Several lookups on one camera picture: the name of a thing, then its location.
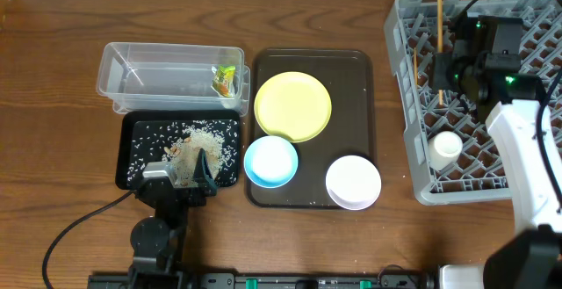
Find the light blue bowl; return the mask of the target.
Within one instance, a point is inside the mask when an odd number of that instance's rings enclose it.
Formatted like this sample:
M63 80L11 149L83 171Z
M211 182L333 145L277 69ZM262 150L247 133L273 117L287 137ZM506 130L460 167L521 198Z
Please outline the light blue bowl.
M249 145L243 166L253 184L275 189L293 179L299 166L299 157L296 148L288 140L268 135Z

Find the yellow plate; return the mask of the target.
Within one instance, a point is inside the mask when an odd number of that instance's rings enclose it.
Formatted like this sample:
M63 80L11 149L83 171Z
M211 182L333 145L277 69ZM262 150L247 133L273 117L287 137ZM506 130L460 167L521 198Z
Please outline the yellow plate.
M266 134L298 143L324 130L331 118L332 101L320 80L289 71L272 76L258 89L254 114Z

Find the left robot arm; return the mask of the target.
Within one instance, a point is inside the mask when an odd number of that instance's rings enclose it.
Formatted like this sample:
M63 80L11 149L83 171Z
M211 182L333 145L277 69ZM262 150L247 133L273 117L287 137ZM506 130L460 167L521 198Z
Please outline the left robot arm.
M133 263L128 272L129 288L191 288L189 273L179 260L187 231L187 213L204 206L218 192L209 170L206 152L200 149L192 184L175 187L176 170L168 162L149 163L141 180L132 186L135 197L152 207L155 214L138 222L130 237Z

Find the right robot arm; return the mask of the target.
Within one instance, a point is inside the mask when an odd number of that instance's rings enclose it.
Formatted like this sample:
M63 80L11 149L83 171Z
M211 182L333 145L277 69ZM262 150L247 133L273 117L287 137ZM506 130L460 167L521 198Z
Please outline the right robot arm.
M429 83L476 106L501 158L515 216L515 236L483 264L444 265L442 288L561 286L561 158L547 108L553 88L520 71L521 18L454 20L451 51L438 53Z

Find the rice pile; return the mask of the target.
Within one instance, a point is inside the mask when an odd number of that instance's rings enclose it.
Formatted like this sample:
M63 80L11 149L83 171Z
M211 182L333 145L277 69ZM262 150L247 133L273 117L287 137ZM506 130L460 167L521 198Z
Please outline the rice pile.
M177 174L176 188L193 183L201 149L211 177L219 187L238 180L239 122L234 119L138 121L121 177L127 185L141 178L150 163L170 163Z

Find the white pink bowl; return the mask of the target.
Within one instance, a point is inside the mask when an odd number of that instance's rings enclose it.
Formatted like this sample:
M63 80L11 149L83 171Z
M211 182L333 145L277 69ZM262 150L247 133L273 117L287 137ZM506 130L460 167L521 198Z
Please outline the white pink bowl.
M335 160L325 177L328 196L341 208L360 211L372 206L381 189L376 166L359 155L345 155Z

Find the green snack wrapper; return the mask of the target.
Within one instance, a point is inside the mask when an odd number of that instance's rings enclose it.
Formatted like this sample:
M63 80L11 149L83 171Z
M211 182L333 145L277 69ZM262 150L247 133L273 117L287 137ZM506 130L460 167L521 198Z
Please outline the green snack wrapper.
M218 67L212 67L212 72L212 88L214 89L214 91L223 98L232 98L235 94L235 66L219 65Z

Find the white cup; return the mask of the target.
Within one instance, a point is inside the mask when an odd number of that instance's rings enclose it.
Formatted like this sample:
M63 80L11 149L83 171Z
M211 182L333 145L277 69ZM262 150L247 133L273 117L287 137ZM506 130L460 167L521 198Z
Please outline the white cup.
M451 131L443 131L435 135L429 140L430 167L437 171L443 170L458 159L462 148L461 138Z

